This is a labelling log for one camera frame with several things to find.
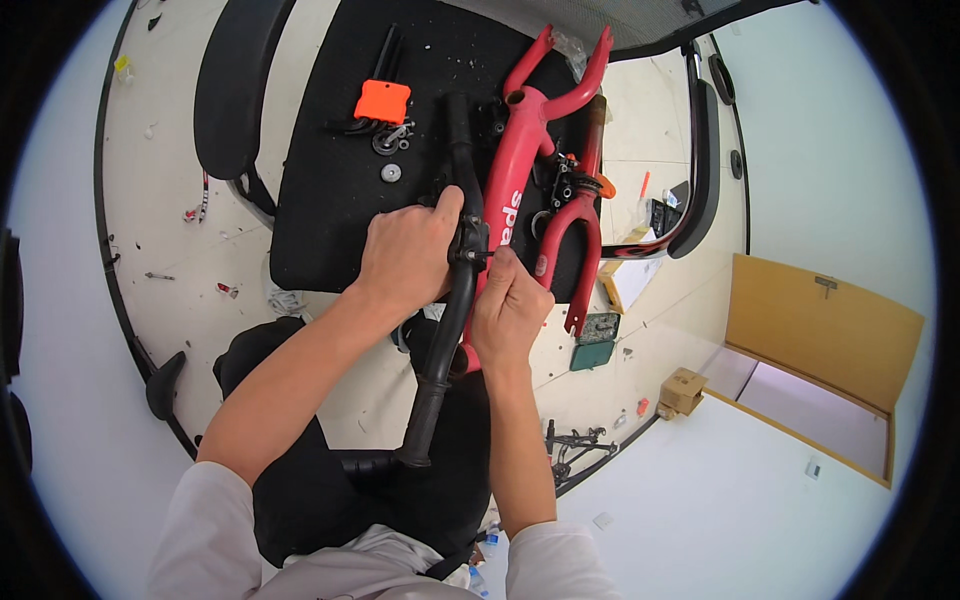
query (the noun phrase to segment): right hand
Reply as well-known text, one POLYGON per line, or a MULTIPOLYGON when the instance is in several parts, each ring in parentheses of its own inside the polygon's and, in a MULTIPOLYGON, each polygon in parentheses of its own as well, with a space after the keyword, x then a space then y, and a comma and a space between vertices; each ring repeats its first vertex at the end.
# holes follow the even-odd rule
POLYGON ((514 251, 497 248, 470 330, 484 373, 529 369, 530 349, 553 305, 553 294, 527 273, 514 251))

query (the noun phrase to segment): left hand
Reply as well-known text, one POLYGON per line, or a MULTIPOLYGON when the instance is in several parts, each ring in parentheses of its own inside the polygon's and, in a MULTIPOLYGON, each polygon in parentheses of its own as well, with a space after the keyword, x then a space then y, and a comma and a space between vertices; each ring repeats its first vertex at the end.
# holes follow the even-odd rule
POLYGON ((442 296, 450 271, 446 251, 463 205, 463 191, 449 185, 436 208, 407 206, 373 217, 353 287, 388 302, 400 319, 442 296))

